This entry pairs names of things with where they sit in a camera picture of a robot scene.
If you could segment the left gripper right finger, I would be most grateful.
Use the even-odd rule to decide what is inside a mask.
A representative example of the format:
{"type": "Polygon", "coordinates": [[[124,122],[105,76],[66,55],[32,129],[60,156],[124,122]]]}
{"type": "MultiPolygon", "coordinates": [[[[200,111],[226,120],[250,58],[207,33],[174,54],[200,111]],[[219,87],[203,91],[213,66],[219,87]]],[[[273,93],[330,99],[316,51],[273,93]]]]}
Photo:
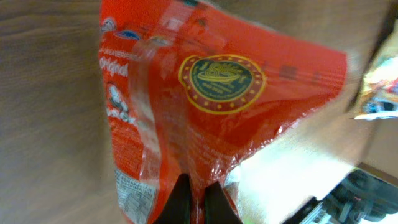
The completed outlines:
{"type": "Polygon", "coordinates": [[[215,182],[205,189],[205,223],[242,224],[219,182],[215,182]]]}

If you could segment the yellow snack bag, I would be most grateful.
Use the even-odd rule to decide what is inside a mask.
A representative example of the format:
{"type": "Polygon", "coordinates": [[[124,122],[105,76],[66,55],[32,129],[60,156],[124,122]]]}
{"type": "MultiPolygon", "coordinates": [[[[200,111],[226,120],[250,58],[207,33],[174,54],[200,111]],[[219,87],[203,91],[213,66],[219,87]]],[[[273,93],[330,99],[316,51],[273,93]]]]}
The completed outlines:
{"type": "Polygon", "coordinates": [[[397,118],[397,31],[382,43],[363,77],[354,119],[397,118]]]}

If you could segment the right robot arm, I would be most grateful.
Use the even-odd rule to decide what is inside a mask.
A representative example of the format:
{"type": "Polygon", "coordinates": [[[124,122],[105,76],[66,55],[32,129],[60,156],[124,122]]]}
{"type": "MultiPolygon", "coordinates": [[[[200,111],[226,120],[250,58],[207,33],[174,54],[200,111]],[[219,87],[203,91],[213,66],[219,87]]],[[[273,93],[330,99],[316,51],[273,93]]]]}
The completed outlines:
{"type": "Polygon", "coordinates": [[[322,199],[312,197],[284,224],[375,223],[396,213],[397,187],[355,169],[322,199]]]}

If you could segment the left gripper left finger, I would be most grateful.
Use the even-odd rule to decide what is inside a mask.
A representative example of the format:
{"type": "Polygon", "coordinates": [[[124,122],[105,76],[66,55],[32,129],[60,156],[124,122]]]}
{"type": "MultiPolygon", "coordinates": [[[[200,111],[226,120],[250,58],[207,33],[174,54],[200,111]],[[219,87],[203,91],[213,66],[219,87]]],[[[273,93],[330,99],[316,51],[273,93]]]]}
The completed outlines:
{"type": "Polygon", "coordinates": [[[190,177],[181,174],[154,224],[190,224],[191,204],[190,177]]]}

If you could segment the red candy bag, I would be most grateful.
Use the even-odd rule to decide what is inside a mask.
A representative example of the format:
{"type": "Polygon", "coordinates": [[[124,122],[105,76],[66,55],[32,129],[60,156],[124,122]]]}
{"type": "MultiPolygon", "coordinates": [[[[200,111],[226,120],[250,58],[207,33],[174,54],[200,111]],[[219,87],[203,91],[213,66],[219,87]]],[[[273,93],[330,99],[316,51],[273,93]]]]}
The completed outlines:
{"type": "Polygon", "coordinates": [[[205,189],[335,99],[346,55],[203,1],[101,3],[99,65],[119,208],[153,223],[189,176],[186,223],[205,189]]]}

